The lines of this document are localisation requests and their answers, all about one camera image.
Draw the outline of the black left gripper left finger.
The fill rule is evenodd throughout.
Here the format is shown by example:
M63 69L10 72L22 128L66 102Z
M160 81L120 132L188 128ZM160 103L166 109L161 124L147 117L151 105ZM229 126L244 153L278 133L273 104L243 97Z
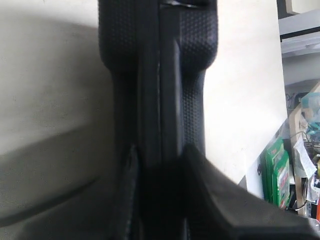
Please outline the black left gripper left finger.
M132 145L112 202L110 219L105 229L106 240L140 239L139 177L139 154L137 147Z

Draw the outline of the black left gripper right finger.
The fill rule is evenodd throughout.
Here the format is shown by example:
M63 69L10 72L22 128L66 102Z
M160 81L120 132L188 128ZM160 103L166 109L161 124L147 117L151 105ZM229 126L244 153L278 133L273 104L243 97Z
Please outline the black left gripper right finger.
M318 240L308 218L260 199L227 178L193 145L184 147L184 214L191 240Z

